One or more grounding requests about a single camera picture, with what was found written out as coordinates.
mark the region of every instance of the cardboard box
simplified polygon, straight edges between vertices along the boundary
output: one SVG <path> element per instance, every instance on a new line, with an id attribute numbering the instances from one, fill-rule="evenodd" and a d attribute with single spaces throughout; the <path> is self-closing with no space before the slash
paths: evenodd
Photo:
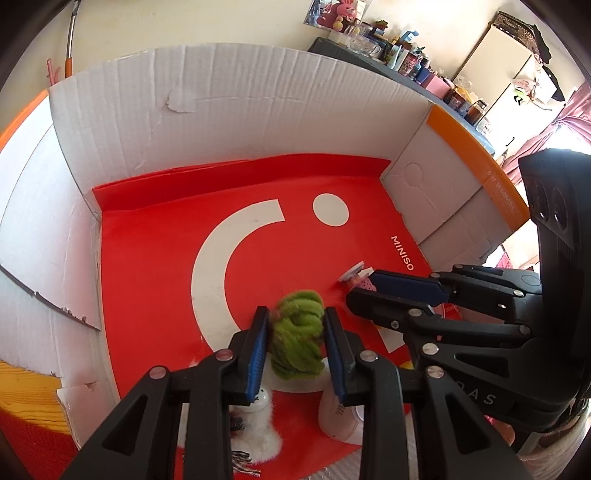
<path id="1" fill-rule="evenodd" d="M 62 379 L 79 443 L 108 414 L 92 190 L 143 174 L 291 153 L 385 159 L 385 190 L 431 267 L 482 262 L 527 207 L 446 115 L 353 65 L 244 44 L 159 48 L 56 84 L 0 140 L 3 359 Z"/>

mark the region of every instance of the white curved stripe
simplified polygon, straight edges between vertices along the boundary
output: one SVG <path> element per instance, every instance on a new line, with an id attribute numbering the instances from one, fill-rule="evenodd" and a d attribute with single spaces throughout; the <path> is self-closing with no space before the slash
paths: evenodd
<path id="1" fill-rule="evenodd" d="M 215 352 L 227 348 L 240 328 L 226 301 L 226 269 L 236 247 L 248 235 L 271 223 L 284 222 L 278 200 L 254 203 L 218 224 L 205 239 L 193 266 L 191 299 L 201 334 Z"/>

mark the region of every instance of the white circle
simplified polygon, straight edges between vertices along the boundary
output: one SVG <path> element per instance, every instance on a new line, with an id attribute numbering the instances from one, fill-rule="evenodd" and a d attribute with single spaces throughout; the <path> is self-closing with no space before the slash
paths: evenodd
<path id="1" fill-rule="evenodd" d="M 349 220 L 347 204 L 332 193 L 322 193 L 314 199 L 312 205 L 316 218 L 330 226 L 341 226 Z"/>

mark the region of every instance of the beige wall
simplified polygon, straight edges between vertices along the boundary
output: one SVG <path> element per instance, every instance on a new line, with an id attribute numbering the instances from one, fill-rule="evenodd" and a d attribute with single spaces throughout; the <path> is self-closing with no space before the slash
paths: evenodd
<path id="1" fill-rule="evenodd" d="M 76 24 L 74 72 L 148 48 L 240 42 L 306 50 L 327 32 L 304 25 L 311 0 L 83 0 Z M 435 68 L 454 76 L 497 10 L 536 23 L 553 54 L 550 67 L 568 95 L 583 81 L 556 36 L 519 0 L 373 0 L 365 19 L 386 19 L 388 33 L 412 27 Z M 70 8 L 33 41 L 0 92 L 0 129 L 48 86 L 46 59 L 62 65 Z"/>
<path id="2" fill-rule="evenodd" d="M 153 47 L 239 42 L 307 50 L 328 33 L 304 25 L 311 0 L 83 0 L 74 72 Z M 71 8 L 31 43 L 0 92 L 0 131 L 49 86 L 46 60 L 63 65 Z"/>

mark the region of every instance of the pink box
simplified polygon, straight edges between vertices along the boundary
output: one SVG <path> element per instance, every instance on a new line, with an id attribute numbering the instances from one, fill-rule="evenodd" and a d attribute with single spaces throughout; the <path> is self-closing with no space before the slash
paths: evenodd
<path id="1" fill-rule="evenodd" d="M 443 99 L 443 97 L 445 97 L 450 90 L 449 85 L 434 73 L 430 73 L 427 79 L 421 85 L 433 95 L 438 96 L 440 99 Z"/>

